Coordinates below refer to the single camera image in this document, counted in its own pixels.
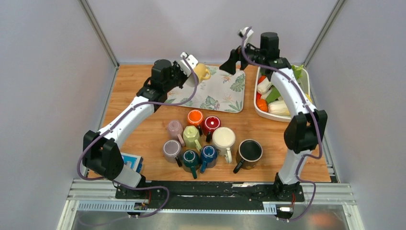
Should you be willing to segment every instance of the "placemat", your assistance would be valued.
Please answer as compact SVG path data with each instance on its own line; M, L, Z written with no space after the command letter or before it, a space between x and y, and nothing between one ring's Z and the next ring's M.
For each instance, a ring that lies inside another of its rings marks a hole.
M238 113L244 106L245 73L237 70L231 75L217 66L207 66L212 74L197 86L195 96L184 107ZM193 87L184 84L183 89L174 88L168 93L166 103L186 101L193 93Z

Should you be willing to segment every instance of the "pink mug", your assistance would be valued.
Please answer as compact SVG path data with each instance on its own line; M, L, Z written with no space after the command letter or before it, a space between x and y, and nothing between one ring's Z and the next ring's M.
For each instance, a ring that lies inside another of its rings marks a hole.
M182 146L185 146L185 141L183 141L183 126L179 120L172 120L168 124L168 134L171 139L178 140Z

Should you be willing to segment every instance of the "wooden tabletop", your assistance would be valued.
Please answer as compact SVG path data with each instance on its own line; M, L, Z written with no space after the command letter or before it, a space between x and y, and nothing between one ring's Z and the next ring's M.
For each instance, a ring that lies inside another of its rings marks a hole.
M151 65L121 65L107 109L104 126L114 120L131 103L144 81L151 76ZM248 66L244 108L238 114L201 110L204 116L215 115L221 119L222 126L231 128L236 134L238 147L245 139L254 139L263 147L263 156L257 166L251 170L241 169L234 174L236 166L236 147L233 149L233 162L227 164L224 157L219 157L214 168L204 174L198 173L199 181L238 181L271 182L282 167L287 147L283 141L283 132L288 123L262 118L254 109L254 87L257 68ZM188 181L192 174L179 168L177 164L168 163L162 152L163 144L169 140L166 126L170 120L178 119L186 126L186 115L191 108L180 106L161 106L156 113L142 122L125 141L120 151L140 155L144 158L142 174L147 180ZM307 159L301 178L315 182L330 182L324 157L320 160Z

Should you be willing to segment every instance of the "white wall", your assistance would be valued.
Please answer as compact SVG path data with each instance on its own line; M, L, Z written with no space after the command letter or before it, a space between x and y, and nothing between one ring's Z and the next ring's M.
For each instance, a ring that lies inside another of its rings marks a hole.
M55 229L114 67L77 0L0 1L0 229Z
M405 229L406 1L348 0L309 66L367 230Z
M222 63L241 44L237 31L277 32L283 57L303 62L337 0L89 0L120 63L179 59Z

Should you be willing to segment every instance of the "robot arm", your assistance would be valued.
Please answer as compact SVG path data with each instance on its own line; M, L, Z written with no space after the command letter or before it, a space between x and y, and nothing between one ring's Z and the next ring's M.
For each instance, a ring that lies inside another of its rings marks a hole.
M255 64L261 67L261 73L266 75L281 93L292 120L284 133L288 152L281 170L275 176L273 192L277 198L286 197L298 189L297 177L300 176L306 157L318 144L316 126L322 139L327 114L324 110L318 111L307 99L294 77L290 63L286 58L279 56L278 35L272 32L262 33L260 48L256 48L247 43L248 37L252 34L250 27L239 31L238 35L244 39L242 45L245 52L242 52L241 46L233 49L230 58L220 69L232 74L235 71L236 61L241 61L241 69L248 64Z
M84 153L84 166L104 178L130 187L137 187L142 179L145 180L144 176L124 164L119 148L138 125L166 101L168 92L175 87L182 88L190 77L191 69L197 66L198 60L186 53L182 53L181 57L181 61L173 63L164 59L156 61L151 77L146 80L128 107L97 133L90 130L85 134L84 151L91 146Z

